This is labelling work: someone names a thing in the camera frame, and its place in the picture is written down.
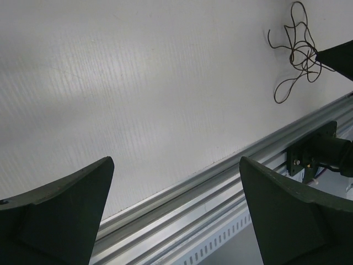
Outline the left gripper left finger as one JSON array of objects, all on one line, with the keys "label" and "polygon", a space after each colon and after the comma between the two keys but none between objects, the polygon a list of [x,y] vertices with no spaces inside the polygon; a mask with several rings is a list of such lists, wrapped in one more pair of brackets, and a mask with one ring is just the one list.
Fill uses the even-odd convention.
[{"label": "left gripper left finger", "polygon": [[111,157],[1,200],[1,264],[88,264],[114,173]]}]

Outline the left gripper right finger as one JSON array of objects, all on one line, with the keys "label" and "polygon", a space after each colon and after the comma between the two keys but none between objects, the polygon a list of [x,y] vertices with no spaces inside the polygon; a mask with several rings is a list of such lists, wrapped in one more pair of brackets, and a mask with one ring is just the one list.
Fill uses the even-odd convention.
[{"label": "left gripper right finger", "polygon": [[248,157],[239,170],[264,264],[352,264],[352,201]]}]

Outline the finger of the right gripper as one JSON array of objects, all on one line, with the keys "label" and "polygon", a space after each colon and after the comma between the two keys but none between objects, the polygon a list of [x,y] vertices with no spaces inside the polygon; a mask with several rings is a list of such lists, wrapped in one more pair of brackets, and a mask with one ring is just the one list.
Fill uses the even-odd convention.
[{"label": "finger of the right gripper", "polygon": [[352,81],[353,79],[353,42],[320,51],[316,60]]}]

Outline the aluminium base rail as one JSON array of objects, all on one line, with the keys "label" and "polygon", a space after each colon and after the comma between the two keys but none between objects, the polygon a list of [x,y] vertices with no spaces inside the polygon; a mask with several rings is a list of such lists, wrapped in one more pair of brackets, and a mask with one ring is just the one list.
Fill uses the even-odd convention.
[{"label": "aluminium base rail", "polygon": [[352,95],[346,95],[299,121],[225,158],[164,192],[105,220],[91,264],[170,264],[195,246],[226,217],[247,207],[239,161],[250,157],[277,173],[287,170],[287,149],[311,131],[337,122],[336,136],[352,137]]}]

